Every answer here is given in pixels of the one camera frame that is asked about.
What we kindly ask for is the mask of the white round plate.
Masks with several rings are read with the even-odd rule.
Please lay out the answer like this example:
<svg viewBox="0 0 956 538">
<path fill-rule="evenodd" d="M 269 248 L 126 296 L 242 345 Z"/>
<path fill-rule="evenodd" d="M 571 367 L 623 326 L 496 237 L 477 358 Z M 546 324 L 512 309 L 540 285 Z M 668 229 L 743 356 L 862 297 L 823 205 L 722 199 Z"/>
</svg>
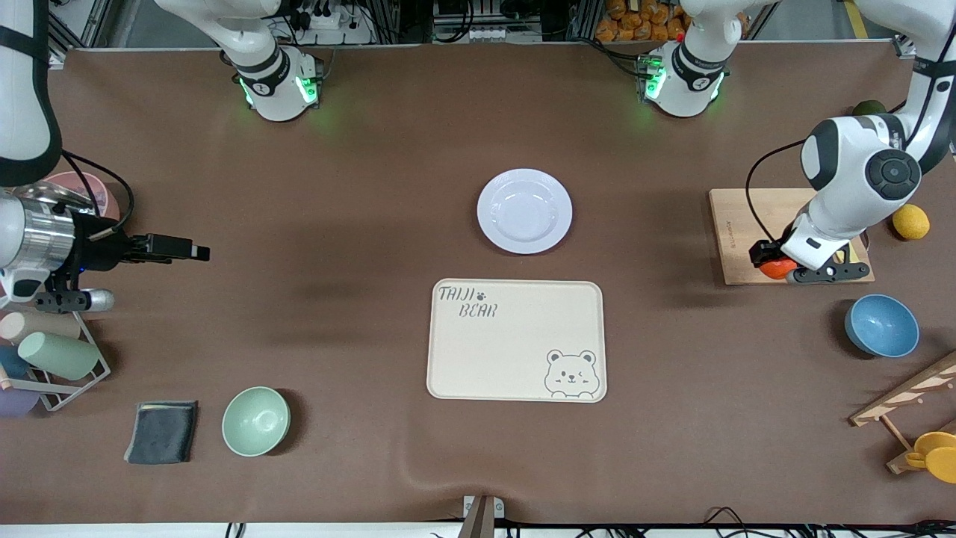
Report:
<svg viewBox="0 0 956 538">
<path fill-rule="evenodd" d="M 488 181 L 476 202 L 485 238 L 509 254 L 536 255 L 563 242 L 574 218 L 570 194 L 553 175 L 513 168 Z"/>
</svg>

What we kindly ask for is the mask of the wooden cutting board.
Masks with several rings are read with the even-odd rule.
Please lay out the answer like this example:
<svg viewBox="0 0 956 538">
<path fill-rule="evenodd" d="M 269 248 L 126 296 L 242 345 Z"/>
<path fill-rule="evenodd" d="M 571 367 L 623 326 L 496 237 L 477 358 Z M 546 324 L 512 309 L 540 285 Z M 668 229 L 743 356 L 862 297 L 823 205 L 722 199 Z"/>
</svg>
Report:
<svg viewBox="0 0 956 538">
<path fill-rule="evenodd" d="M 750 194 L 758 218 L 777 238 L 815 191 L 812 188 L 752 188 Z M 767 235 L 751 214 L 744 188 L 713 188 L 708 202 L 713 212 L 724 283 L 785 285 L 788 280 L 768 278 L 751 263 L 751 246 Z"/>
</svg>

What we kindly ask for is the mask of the pink bowl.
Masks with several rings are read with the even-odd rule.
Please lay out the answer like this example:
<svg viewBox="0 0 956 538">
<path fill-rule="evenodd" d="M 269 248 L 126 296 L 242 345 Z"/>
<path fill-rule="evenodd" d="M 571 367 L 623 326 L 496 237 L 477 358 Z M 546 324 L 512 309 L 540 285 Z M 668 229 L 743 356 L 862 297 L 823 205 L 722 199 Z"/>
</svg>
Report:
<svg viewBox="0 0 956 538">
<path fill-rule="evenodd" d="M 45 178 L 41 184 L 50 188 L 52 199 L 63 201 L 70 208 L 120 220 L 119 204 L 112 191 L 96 175 L 85 173 L 81 179 L 76 173 L 57 173 Z"/>
</svg>

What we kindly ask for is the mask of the beige cup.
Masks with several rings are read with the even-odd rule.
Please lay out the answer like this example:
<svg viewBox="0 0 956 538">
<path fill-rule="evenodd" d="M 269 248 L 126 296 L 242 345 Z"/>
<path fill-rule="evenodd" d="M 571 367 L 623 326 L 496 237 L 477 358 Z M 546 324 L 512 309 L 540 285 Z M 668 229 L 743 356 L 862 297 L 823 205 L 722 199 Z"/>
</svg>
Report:
<svg viewBox="0 0 956 538">
<path fill-rule="evenodd" d="M 51 333 L 72 339 L 81 337 L 81 325 L 72 315 L 24 311 L 10 312 L 0 319 L 0 339 L 20 344 L 33 333 Z"/>
</svg>

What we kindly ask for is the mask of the mint green cup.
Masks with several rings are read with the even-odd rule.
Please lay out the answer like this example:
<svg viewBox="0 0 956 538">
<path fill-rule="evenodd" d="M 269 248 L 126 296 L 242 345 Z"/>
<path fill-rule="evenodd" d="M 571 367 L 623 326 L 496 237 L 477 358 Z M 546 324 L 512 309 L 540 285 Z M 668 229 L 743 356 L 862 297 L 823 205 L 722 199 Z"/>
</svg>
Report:
<svg viewBox="0 0 956 538">
<path fill-rule="evenodd" d="M 68 381 L 78 381 L 91 374 L 102 358 L 94 344 L 55 333 L 32 333 L 21 340 L 17 351 L 37 370 Z"/>
</svg>

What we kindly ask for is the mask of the yellow lemon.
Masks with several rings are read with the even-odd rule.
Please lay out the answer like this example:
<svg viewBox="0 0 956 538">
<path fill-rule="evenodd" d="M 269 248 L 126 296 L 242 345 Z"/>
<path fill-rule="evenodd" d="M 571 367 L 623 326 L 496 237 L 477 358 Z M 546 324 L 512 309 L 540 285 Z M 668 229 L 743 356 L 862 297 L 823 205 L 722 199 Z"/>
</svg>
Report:
<svg viewBox="0 0 956 538">
<path fill-rule="evenodd" d="M 930 231 L 928 215 L 917 205 L 905 204 L 891 217 L 896 234 L 905 241 L 918 241 Z"/>
</svg>

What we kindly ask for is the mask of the blue cup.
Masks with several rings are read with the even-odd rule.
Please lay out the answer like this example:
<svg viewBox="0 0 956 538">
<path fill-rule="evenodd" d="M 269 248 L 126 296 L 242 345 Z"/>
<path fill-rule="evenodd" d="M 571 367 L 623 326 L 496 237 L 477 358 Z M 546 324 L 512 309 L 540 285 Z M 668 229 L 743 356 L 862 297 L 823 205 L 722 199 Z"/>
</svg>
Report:
<svg viewBox="0 0 956 538">
<path fill-rule="evenodd" d="M 31 367 L 13 345 L 0 345 L 0 365 L 9 377 L 16 379 L 26 379 Z"/>
</svg>

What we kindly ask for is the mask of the purple cup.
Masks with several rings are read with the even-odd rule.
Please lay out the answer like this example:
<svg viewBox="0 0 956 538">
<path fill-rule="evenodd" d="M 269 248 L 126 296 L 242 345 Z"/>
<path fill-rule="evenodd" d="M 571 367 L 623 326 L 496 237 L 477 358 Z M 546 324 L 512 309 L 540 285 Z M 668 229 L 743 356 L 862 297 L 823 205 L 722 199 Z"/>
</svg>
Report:
<svg viewBox="0 0 956 538">
<path fill-rule="evenodd" d="M 27 389 L 0 389 L 0 418 L 23 418 L 39 402 L 39 392 Z"/>
</svg>

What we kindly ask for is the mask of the dark grey folded cloth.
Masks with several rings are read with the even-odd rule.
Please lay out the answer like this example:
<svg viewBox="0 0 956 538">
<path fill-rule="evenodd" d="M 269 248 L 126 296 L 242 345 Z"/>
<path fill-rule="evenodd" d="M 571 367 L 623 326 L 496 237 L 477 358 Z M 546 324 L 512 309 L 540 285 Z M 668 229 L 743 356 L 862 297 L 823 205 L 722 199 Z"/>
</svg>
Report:
<svg viewBox="0 0 956 538">
<path fill-rule="evenodd" d="M 197 416 L 197 401 L 139 403 L 124 460 L 134 466 L 188 462 Z"/>
</svg>

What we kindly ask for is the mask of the green bowl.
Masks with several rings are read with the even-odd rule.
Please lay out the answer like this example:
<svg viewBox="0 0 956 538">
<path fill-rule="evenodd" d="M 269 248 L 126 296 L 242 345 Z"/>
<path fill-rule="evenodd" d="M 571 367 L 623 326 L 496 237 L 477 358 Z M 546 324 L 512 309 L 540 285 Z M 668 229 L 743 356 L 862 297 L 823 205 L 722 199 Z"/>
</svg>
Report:
<svg viewBox="0 0 956 538">
<path fill-rule="evenodd" d="M 291 409 L 284 396 L 270 387 L 250 387 L 226 406 L 221 432 L 235 455 L 259 457 L 283 442 L 291 425 Z"/>
</svg>

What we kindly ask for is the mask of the wooden rack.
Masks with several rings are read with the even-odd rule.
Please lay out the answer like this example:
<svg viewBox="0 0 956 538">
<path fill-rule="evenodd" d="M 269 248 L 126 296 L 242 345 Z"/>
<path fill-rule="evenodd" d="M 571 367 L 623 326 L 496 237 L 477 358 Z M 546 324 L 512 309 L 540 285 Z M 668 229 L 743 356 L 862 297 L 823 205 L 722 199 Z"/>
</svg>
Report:
<svg viewBox="0 0 956 538">
<path fill-rule="evenodd" d="M 906 460 L 906 455 L 914 451 L 916 443 L 899 432 L 889 415 L 904 406 L 922 404 L 925 396 L 932 392 L 945 392 L 950 389 L 956 389 L 956 350 L 850 415 L 848 423 L 853 427 L 873 423 L 884 426 L 904 449 L 897 457 L 885 463 L 887 470 L 892 474 L 917 472 L 919 468 L 909 466 Z"/>
</svg>

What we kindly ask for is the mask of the yellow cup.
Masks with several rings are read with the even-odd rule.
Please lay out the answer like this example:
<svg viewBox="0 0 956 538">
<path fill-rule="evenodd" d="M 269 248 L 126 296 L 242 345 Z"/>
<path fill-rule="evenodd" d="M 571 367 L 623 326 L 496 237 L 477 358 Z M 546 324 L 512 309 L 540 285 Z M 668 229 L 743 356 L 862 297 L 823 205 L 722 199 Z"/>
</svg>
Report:
<svg viewBox="0 0 956 538">
<path fill-rule="evenodd" d="M 926 470 L 937 480 L 956 486 L 956 447 L 937 447 L 925 454 Z"/>
<path fill-rule="evenodd" d="M 905 462 L 910 467 L 925 469 L 928 467 L 928 455 L 938 448 L 956 448 L 956 435 L 934 431 L 919 436 L 905 455 Z"/>
</svg>

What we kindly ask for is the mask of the bag of orange bread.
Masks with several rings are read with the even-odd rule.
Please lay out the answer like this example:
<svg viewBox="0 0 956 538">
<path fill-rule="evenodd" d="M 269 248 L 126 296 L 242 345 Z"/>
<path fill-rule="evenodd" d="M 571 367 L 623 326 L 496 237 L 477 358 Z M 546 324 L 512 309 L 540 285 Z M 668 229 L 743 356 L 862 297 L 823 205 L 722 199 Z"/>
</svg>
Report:
<svg viewBox="0 0 956 538">
<path fill-rule="evenodd" d="M 680 41 L 692 17 L 678 0 L 603 0 L 595 27 L 600 42 Z"/>
</svg>

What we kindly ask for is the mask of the cream bear print tray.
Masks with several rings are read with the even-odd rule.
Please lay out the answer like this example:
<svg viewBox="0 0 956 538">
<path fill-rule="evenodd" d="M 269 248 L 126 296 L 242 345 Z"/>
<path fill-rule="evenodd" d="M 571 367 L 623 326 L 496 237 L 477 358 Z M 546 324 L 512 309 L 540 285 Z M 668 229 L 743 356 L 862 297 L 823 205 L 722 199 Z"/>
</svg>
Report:
<svg viewBox="0 0 956 538">
<path fill-rule="evenodd" d="M 426 387 L 450 401 L 601 401 L 608 379 L 600 287 L 440 280 L 432 290 Z"/>
</svg>

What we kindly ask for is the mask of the white power strip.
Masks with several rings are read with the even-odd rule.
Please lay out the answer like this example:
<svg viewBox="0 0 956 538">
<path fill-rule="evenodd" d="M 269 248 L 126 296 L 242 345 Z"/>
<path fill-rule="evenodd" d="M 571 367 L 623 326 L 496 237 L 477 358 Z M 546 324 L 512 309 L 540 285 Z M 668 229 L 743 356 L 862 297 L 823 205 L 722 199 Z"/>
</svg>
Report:
<svg viewBox="0 0 956 538">
<path fill-rule="evenodd" d="M 478 25 L 468 32 L 468 43 L 476 42 L 506 42 L 506 43 L 535 43 L 543 40 L 539 28 L 524 25 Z"/>
</svg>

